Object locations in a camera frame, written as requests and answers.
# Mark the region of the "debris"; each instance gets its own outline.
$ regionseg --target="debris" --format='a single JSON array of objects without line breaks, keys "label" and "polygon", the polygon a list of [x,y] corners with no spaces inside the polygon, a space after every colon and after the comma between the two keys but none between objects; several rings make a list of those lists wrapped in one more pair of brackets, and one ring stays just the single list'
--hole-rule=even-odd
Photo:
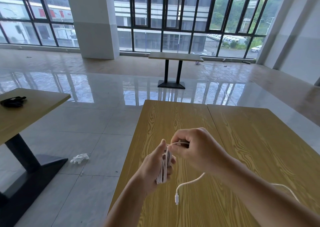
[{"label": "debris", "polygon": [[82,160],[88,160],[89,159],[89,156],[87,154],[80,154],[80,155],[77,155],[75,157],[73,157],[72,160],[70,160],[70,163],[78,163],[78,164],[81,164]]}]

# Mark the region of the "wood grain surface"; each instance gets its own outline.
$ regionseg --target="wood grain surface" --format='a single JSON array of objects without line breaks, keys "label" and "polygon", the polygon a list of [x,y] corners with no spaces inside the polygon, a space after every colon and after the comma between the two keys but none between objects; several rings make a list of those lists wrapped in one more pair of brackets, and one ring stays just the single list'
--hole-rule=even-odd
[{"label": "wood grain surface", "polygon": [[16,88],[0,95],[0,101],[16,96],[26,96],[22,107],[0,105],[0,145],[71,98],[69,94]]},{"label": "wood grain surface", "polygon": [[183,61],[200,61],[203,59],[196,54],[172,53],[172,52],[150,52],[150,59],[168,59],[168,60],[183,60]]},{"label": "wood grain surface", "polygon": [[[178,129],[197,127],[206,128],[222,144],[206,105],[146,100],[109,210],[145,156],[158,146],[161,139],[170,142]],[[230,189],[207,174],[196,183],[179,189],[180,202],[176,206],[174,196],[177,186],[194,180],[201,173],[177,157],[171,181],[161,184],[145,200],[138,226],[257,226],[252,215]]]},{"label": "wood grain surface", "polygon": [[288,186],[302,204],[320,214],[320,155],[268,109],[208,108],[231,156],[268,182]]}]

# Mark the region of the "black object on floor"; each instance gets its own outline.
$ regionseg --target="black object on floor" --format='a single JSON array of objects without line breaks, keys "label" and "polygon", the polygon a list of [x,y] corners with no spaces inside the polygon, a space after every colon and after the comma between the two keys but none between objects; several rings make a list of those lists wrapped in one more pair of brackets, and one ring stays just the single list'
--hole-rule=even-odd
[{"label": "black object on floor", "polygon": [[0,226],[14,227],[68,159],[34,156],[20,134],[8,140],[6,146],[26,169],[4,193],[0,192]]},{"label": "black object on floor", "polygon": [[186,89],[184,87],[184,83],[180,83],[180,75],[181,75],[181,69],[182,69],[182,61],[179,61],[178,65],[178,72],[177,72],[177,79],[176,81],[168,81],[168,70],[169,70],[169,60],[166,60],[166,66],[165,66],[165,79],[159,80],[158,87],[159,88],[180,88],[180,89]]},{"label": "black object on floor", "polygon": [[26,99],[26,96],[20,97],[12,97],[9,99],[5,99],[0,101],[0,104],[3,105],[4,107],[12,107],[12,108],[18,108],[23,106],[23,102]]}]

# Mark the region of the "pillar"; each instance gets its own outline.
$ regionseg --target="pillar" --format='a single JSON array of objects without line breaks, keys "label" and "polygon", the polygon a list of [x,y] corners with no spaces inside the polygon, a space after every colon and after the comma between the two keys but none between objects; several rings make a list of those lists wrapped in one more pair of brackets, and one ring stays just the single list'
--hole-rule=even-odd
[{"label": "pillar", "polygon": [[115,59],[119,40],[113,0],[69,0],[82,57]]}]

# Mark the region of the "wooden table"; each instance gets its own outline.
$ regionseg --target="wooden table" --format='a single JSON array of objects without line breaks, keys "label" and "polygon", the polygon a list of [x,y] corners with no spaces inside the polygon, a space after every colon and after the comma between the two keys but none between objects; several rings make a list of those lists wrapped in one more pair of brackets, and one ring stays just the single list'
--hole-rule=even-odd
[{"label": "wooden table", "polygon": [[6,192],[0,192],[0,226],[5,227],[14,226],[18,222],[68,160],[49,155],[34,156],[19,133],[71,96],[63,93],[16,88],[0,95],[0,101],[16,96],[26,96],[27,100],[23,107],[0,106],[0,145],[5,143],[26,171]]},{"label": "wooden table", "polygon": [[[184,54],[184,53],[172,53],[172,52],[150,52],[150,59],[164,59],[166,60],[165,66],[165,79],[159,80],[158,87],[161,88],[180,88],[185,89],[184,83],[180,83],[180,75],[182,69],[183,61],[200,61],[203,62],[203,59],[199,55],[195,54]],[[176,81],[168,81],[168,70],[169,70],[169,60],[178,60],[178,73]]]},{"label": "wooden table", "polygon": [[[289,186],[302,204],[320,213],[320,156],[313,149],[267,109],[208,107],[145,101],[110,209],[162,138],[170,142],[178,129],[205,127],[230,155],[269,182]],[[259,226],[238,197],[207,174],[179,190],[176,206],[176,187],[200,174],[178,157],[171,181],[145,200],[138,226]]]}]

